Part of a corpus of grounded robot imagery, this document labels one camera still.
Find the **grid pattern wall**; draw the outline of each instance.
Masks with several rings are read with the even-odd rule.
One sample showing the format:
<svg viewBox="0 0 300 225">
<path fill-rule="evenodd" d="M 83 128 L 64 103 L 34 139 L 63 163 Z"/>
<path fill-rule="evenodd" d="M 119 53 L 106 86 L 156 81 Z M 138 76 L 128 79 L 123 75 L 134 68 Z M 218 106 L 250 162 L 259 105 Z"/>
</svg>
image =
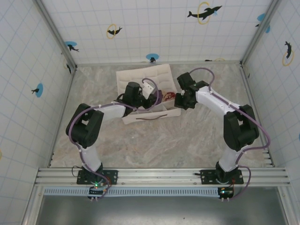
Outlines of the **grid pattern wall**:
<svg viewBox="0 0 300 225">
<path fill-rule="evenodd" d="M 270 27 L 247 65 L 249 84 L 276 166 L 286 166 L 300 201 L 300 1 L 284 0 Z"/>
<path fill-rule="evenodd" d="M 60 53 L 32 0 L 0 1 L 0 224 L 20 224 L 51 153 L 71 80 Z"/>
<path fill-rule="evenodd" d="M 271 0 L 43 2 L 82 64 L 241 60 Z"/>
</svg>

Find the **gray stone surface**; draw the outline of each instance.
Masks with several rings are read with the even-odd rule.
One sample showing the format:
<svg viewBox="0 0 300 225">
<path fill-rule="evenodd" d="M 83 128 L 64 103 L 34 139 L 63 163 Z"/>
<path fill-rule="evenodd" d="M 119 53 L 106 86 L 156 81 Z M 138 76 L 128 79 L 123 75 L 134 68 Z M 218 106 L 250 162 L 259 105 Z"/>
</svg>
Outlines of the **gray stone surface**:
<svg viewBox="0 0 300 225">
<path fill-rule="evenodd" d="M 81 165 L 77 148 L 65 134 L 66 126 L 78 105 L 110 103 L 118 95 L 116 71 L 143 67 L 145 66 L 78 68 L 54 148 L 52 167 Z M 176 78 L 196 67 L 199 65 L 171 65 L 178 91 L 180 88 Z M 212 85 L 216 92 L 235 103 L 248 103 L 238 65 L 207 64 L 206 67 L 216 75 Z M 193 72 L 192 77 L 196 81 L 211 80 L 209 73 L 204 70 Z M 121 119 L 114 119 L 102 124 L 96 145 L 105 167 L 215 167 L 225 147 L 223 120 L 200 104 L 195 109 L 182 110 L 179 117 L 128 125 L 124 125 Z M 240 164 L 262 167 L 263 161 L 262 152 L 257 150 L 244 155 Z"/>
</svg>

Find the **black mounting plate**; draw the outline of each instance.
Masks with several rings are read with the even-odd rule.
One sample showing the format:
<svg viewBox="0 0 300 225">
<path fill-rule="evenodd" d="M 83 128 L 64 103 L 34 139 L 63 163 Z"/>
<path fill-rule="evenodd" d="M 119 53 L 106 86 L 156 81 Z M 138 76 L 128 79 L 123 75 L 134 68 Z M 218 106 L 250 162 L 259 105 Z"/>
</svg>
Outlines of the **black mounting plate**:
<svg viewBox="0 0 300 225">
<path fill-rule="evenodd" d="M 220 184 L 217 181 L 216 170 L 200 170 L 200 179 L 202 184 Z M 244 184 L 241 170 L 237 170 L 237 172 L 230 178 L 230 180 L 226 184 L 231 184 L 232 179 L 234 179 L 234 184 Z"/>
<path fill-rule="evenodd" d="M 118 181 L 118 171 L 117 170 L 102 170 L 102 174 L 108 178 L 111 185 L 117 184 Z M 102 179 L 99 179 L 99 176 L 87 171 L 86 169 L 82 169 L 78 172 L 77 176 L 77 184 L 92 184 L 96 182 L 100 182 Z"/>
</svg>

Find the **gray floor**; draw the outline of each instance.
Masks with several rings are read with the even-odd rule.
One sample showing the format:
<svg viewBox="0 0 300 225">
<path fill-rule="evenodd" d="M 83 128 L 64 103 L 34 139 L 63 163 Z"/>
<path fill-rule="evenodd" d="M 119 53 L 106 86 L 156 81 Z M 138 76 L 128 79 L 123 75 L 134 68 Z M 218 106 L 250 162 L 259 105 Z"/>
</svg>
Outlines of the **gray floor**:
<svg viewBox="0 0 300 225">
<path fill-rule="evenodd" d="M 212 87 L 225 98 L 244 105 L 247 94 L 236 64 L 207 64 L 216 74 Z M 54 148 L 52 167 L 81 165 L 78 150 L 65 134 L 65 129 L 80 103 L 107 104 L 117 97 L 116 71 L 145 66 L 80 67 L 75 74 L 58 139 Z M 171 65 L 176 78 L 196 64 Z M 206 71 L 192 74 L 196 81 L 209 82 Z M 198 104 L 195 109 L 182 110 L 181 116 L 140 121 L 124 125 L 121 119 L 102 124 L 97 150 L 105 167 L 183 168 L 214 167 L 225 146 L 223 122 L 214 112 Z M 263 167 L 261 151 L 244 155 L 241 165 Z"/>
<path fill-rule="evenodd" d="M 286 225 L 276 188 L 249 188 L 221 202 L 209 197 L 45 196 L 37 224 L 47 225 Z"/>
</svg>

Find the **yellow ring sticker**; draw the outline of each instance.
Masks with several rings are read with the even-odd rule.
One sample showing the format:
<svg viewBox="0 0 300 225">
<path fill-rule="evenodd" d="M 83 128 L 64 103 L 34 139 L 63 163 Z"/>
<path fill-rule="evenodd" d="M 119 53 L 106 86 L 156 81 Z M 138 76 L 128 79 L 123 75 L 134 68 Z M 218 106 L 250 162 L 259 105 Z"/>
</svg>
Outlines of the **yellow ring sticker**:
<svg viewBox="0 0 300 225">
<path fill-rule="evenodd" d="M 286 53 L 283 55 L 283 57 L 282 57 L 282 65 L 283 65 L 284 67 L 289 66 L 289 65 L 292 63 L 292 61 L 294 60 L 295 53 L 294 53 L 293 50 L 291 50 L 291 52 L 292 52 L 292 59 L 291 59 L 291 61 L 290 61 L 288 64 L 285 64 L 285 56 L 287 55 L 287 52 L 286 52 Z"/>
<path fill-rule="evenodd" d="M 62 63 L 63 63 L 64 68 L 67 69 L 67 60 L 66 60 L 66 58 L 64 58 L 64 61 Z"/>
<path fill-rule="evenodd" d="M 203 5 L 203 4 L 206 4 L 207 6 L 210 6 L 207 2 L 204 1 L 204 2 L 200 3 L 200 5 L 199 5 L 199 7 L 198 7 L 197 18 L 198 18 L 198 23 L 201 24 L 201 25 L 207 24 L 207 23 L 210 21 L 210 16 L 208 17 L 208 20 L 207 20 L 206 22 L 201 22 L 201 21 L 199 20 L 199 11 L 200 11 L 201 5 Z"/>
<path fill-rule="evenodd" d="M 112 26 L 114 26 L 114 34 L 113 34 L 113 36 L 112 37 L 109 37 L 108 36 L 108 31 L 109 31 L 109 29 L 112 27 Z M 106 31 L 106 36 L 107 36 L 107 38 L 108 39 L 113 39 L 114 38 L 114 36 L 116 36 L 116 32 L 117 32 L 117 25 L 116 24 L 111 24 L 108 28 L 107 28 L 107 31 Z"/>
</svg>

